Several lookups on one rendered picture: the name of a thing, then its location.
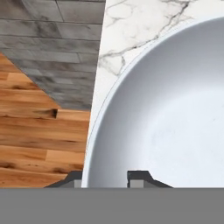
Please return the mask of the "white bowl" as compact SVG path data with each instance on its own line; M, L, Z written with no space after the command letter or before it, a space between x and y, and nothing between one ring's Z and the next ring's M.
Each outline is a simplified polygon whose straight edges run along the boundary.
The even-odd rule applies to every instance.
M224 17L165 34L109 91L82 184L124 187L131 171L175 188L224 187Z

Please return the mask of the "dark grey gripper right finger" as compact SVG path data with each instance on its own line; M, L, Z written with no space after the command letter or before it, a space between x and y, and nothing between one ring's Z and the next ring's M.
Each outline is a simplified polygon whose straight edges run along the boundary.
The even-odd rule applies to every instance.
M148 171L127 171L128 188L170 188L169 185L155 180Z

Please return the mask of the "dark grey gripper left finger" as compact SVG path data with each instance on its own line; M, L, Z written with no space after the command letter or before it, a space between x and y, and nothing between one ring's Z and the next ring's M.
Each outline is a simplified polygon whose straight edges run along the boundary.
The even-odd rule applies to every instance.
M70 171L67 176L49 185L50 188L81 188L82 171Z

